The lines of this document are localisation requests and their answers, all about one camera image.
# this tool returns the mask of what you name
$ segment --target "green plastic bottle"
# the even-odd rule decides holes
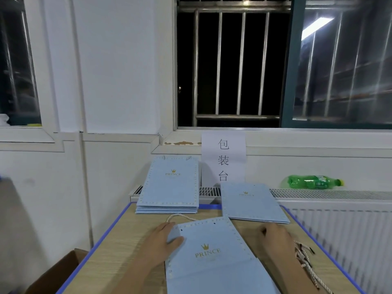
[[[325,190],[344,186],[344,181],[319,175],[290,175],[287,184],[292,189]]]

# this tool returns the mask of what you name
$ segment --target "table surface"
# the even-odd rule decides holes
[[[64,294],[109,294],[123,276],[128,264],[139,250],[144,238],[162,222],[167,214],[135,214],[136,204],[131,204],[120,220],[97,247],[84,266],[63,292]],[[190,215],[196,219],[222,216],[221,210],[199,209]],[[310,246],[316,255],[310,255],[316,274],[336,294],[358,294],[356,287],[340,271],[329,257],[316,245],[306,232],[289,216],[291,223],[286,225],[293,238]],[[189,222],[184,217],[174,217],[177,223]],[[262,261],[267,271],[277,283],[281,292],[287,291],[273,263],[268,259],[262,247],[258,245],[258,227],[260,222],[232,220],[254,254]],[[166,292],[165,268],[160,265],[147,278],[143,293],[160,294]]]

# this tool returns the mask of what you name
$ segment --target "stack of paper bags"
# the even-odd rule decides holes
[[[222,183],[222,214],[231,219],[290,223],[264,184]]]
[[[184,242],[165,262],[167,294],[278,294],[271,277],[228,217],[173,227]]]
[[[136,204],[137,214],[195,214],[199,207],[196,158],[155,158]]]

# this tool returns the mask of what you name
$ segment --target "peeling paint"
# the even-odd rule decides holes
[[[187,141],[175,142],[175,143],[173,143],[173,144],[174,144],[174,145],[187,145],[187,144],[193,145],[192,142],[187,142]]]

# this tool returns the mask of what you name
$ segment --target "paper sign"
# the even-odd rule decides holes
[[[202,186],[245,182],[245,132],[209,130],[202,133]]]

